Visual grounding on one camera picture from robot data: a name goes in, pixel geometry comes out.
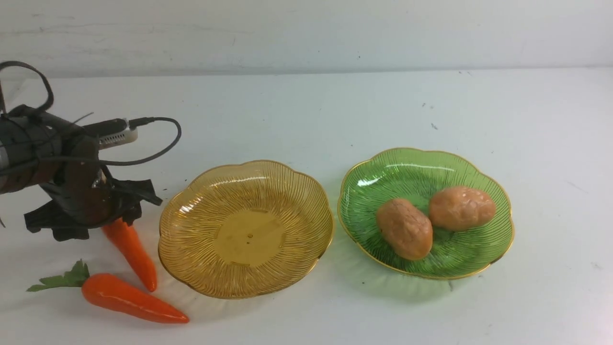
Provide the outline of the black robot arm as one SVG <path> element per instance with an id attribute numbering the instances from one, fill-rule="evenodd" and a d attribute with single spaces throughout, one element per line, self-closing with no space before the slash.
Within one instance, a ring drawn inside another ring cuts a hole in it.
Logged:
<path id="1" fill-rule="evenodd" d="M 161 205 L 151 180 L 118 180 L 99 151 L 133 142 L 142 120 L 79 126 L 20 105 L 1 117 L 1 192 L 39 186 L 48 203 L 24 215 L 31 233 L 52 230 L 56 241 L 87 240 L 90 229 L 142 215 L 142 201 Z"/>

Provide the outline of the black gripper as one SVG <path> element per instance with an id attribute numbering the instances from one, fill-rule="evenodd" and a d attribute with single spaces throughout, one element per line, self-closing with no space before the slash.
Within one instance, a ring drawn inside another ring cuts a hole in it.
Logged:
<path id="1" fill-rule="evenodd" d="M 31 233 L 52 230 L 56 241 L 88 240 L 88 227 L 103 227 L 116 219 L 128 225 L 141 218 L 140 202 L 162 205 L 151 180 L 118 180 L 98 160 L 99 143 L 75 136 L 63 144 L 58 170 L 42 189 L 51 201 L 24 214 Z"/>

